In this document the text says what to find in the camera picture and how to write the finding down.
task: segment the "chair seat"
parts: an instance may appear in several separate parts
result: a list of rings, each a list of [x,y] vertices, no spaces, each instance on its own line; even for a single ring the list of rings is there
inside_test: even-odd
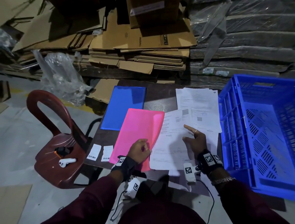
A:
[[[75,163],[69,163],[65,168],[60,167],[58,157],[54,151],[58,147],[73,147],[69,155],[63,157],[75,158]],[[58,188],[69,188],[74,184],[75,179],[80,173],[80,169],[85,159],[85,152],[76,143],[71,134],[58,134],[54,136],[36,155],[35,170],[48,182]]]

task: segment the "gray concrete floor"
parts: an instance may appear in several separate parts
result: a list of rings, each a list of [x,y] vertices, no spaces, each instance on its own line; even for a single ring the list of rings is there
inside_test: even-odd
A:
[[[0,80],[9,81],[12,94],[12,97],[5,102],[9,107],[0,114],[0,186],[33,185],[19,224],[37,224],[50,218],[59,208],[68,205],[83,189],[58,189],[41,178],[34,170],[36,154],[52,137],[51,132],[26,108],[27,94],[34,89],[39,89],[40,82],[4,75],[0,75]],[[52,110],[42,104],[40,108],[62,132],[69,132],[69,128]],[[96,114],[88,112],[90,110],[85,107],[73,108],[68,106],[68,110],[84,133],[86,133],[90,123],[99,118]],[[98,125],[99,123],[94,125],[89,136],[94,136]],[[103,170],[100,177],[107,175],[109,172],[109,170]],[[88,179],[80,175],[76,182],[85,184]],[[152,190],[156,191],[160,188],[160,185],[161,183],[155,184]],[[123,189],[124,185],[122,184],[118,189],[114,208]],[[212,198],[174,190],[173,201],[194,209],[207,222],[212,206]],[[295,203],[288,200],[285,200],[285,203],[287,212],[276,212],[290,223],[295,223]],[[123,210],[132,205],[124,204]],[[210,223],[231,223],[219,197],[215,198]]]

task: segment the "blue plastic crate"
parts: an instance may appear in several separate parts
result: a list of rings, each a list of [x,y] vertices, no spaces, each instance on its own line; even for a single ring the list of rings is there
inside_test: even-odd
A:
[[[295,200],[295,79],[234,75],[219,112],[225,169],[256,192]]]

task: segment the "pink folder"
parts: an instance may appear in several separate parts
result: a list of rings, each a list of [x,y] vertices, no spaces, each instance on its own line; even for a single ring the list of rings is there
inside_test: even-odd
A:
[[[128,109],[109,162],[115,164],[119,160],[118,156],[126,156],[132,144],[138,139],[148,139],[149,149],[152,150],[160,134],[164,115],[163,111]],[[142,163],[140,170],[150,170],[149,157]]]

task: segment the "dark brown table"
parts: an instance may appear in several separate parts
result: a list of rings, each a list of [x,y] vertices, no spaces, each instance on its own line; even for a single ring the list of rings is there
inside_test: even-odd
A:
[[[170,112],[177,110],[177,102],[176,102],[176,91],[175,89],[182,89],[186,86],[183,85],[175,85],[175,84],[160,84],[160,83],[152,83],[152,82],[141,82],[135,80],[126,80],[121,79],[118,83],[119,86],[138,86],[138,87],[146,87],[146,95],[145,95],[145,103],[143,109],[151,110],[151,111],[164,111]],[[115,145],[119,131],[113,130],[102,130],[100,129],[101,123],[94,135],[94,138],[90,144],[87,155],[89,154],[93,144],[103,146],[107,145]],[[217,152],[219,157],[222,157],[221,153],[221,144],[220,138],[218,143]],[[103,150],[100,151],[99,156],[96,161],[85,159],[84,163],[96,167],[111,169],[113,164],[109,162],[101,162],[101,157],[103,155]],[[158,181],[162,177],[168,175],[168,170],[150,170],[145,172],[147,179]]]

